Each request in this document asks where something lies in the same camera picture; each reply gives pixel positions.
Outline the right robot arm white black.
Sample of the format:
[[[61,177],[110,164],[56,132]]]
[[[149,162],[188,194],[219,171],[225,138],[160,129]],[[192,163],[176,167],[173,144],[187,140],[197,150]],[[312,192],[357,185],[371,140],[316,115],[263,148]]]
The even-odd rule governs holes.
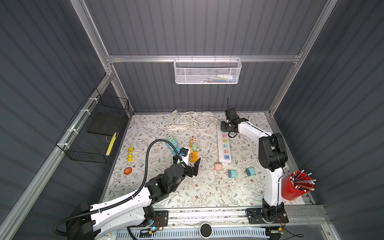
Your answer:
[[[288,160],[286,145],[280,133],[270,133],[240,118],[234,108],[225,110],[226,120],[221,122],[221,131],[242,134],[259,142],[258,160],[265,169],[266,190],[263,197],[261,217],[266,223],[288,223],[282,198],[282,177]]]

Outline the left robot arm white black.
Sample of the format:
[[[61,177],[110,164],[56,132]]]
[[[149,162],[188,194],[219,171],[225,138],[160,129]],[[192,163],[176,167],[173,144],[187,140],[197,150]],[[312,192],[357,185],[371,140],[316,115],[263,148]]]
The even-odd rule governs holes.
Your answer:
[[[193,164],[190,162],[190,148],[175,150],[174,163],[164,173],[149,180],[151,148],[159,142],[159,139],[154,140],[147,149],[145,173],[137,190],[105,203],[78,205],[69,217],[53,226],[53,232],[68,240],[95,240],[123,227],[150,225],[156,218],[153,204],[175,192],[185,177],[197,176],[201,162],[201,159]]]

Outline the orange power strip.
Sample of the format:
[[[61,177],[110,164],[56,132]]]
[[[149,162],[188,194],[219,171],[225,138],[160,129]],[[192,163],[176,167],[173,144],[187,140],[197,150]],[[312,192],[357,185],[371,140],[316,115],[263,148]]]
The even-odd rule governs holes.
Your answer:
[[[193,139],[190,140],[190,148],[191,148],[191,153],[190,153],[190,162],[191,163],[196,163],[197,160],[199,159],[198,157],[198,151],[197,152],[194,152],[193,149],[192,149],[192,144],[193,144]]]

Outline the blue power strip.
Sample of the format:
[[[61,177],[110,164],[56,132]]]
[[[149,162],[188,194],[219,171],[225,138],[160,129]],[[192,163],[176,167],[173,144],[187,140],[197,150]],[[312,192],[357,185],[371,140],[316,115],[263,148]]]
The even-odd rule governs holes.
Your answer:
[[[169,148],[169,150],[171,151],[171,153],[173,155],[176,155],[176,153],[180,152],[180,148],[179,148],[179,146],[178,146],[176,141],[171,141],[171,144],[172,144],[173,147],[171,147],[171,145],[169,145],[169,144],[166,144],[166,146]]]

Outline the white power strip pastel sockets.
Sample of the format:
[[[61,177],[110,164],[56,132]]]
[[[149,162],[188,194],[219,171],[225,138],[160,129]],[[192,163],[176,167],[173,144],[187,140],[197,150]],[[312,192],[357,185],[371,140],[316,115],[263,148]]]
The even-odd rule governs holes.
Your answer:
[[[221,126],[217,125],[218,153],[219,162],[223,165],[232,163],[229,135],[228,132],[221,131]]]

